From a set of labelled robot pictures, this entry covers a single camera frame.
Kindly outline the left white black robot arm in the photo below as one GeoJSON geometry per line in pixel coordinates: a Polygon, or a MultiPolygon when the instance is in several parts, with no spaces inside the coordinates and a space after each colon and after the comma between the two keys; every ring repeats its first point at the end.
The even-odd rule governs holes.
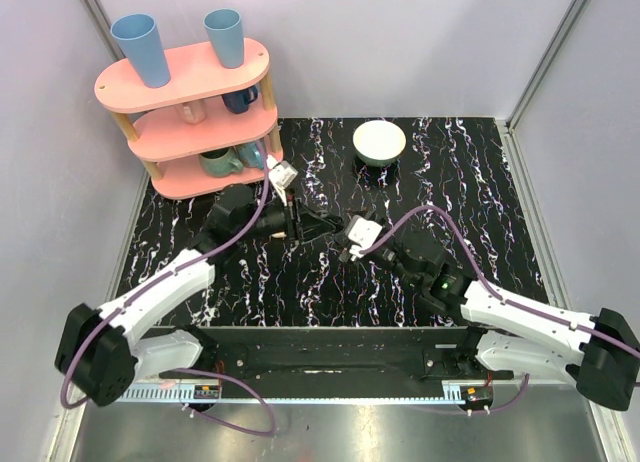
{"type": "Polygon", "coordinates": [[[181,369],[196,378],[208,376],[221,365],[212,337],[193,325],[153,337],[150,328],[212,285],[238,243],[282,233],[300,245],[343,227],[340,216],[309,208],[291,189],[272,201],[255,199],[247,185],[223,189],[201,230],[166,267],[115,300],[96,309],[81,303],[68,314],[54,360],[64,376],[63,406],[73,405],[71,386],[104,407],[140,379],[181,369]]]}

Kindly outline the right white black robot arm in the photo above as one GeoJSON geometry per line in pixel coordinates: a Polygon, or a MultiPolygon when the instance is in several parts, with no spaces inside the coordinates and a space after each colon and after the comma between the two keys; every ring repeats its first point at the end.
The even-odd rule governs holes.
{"type": "Polygon", "coordinates": [[[571,385],[591,402],[628,410],[639,385],[639,340],[620,313],[554,307],[505,290],[480,269],[446,262],[444,247],[417,233],[395,236],[371,215],[355,215],[338,237],[341,258],[370,259],[413,287],[426,309],[468,330],[454,353],[466,378],[507,371],[571,385]]]}

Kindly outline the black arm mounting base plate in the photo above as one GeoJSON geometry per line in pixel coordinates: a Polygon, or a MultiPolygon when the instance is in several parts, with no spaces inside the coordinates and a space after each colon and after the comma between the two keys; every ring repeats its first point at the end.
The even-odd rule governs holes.
{"type": "Polygon", "coordinates": [[[510,380],[475,359],[480,329],[450,327],[211,327],[217,344],[204,365],[236,378],[265,373],[398,372],[418,380],[510,380]]]}

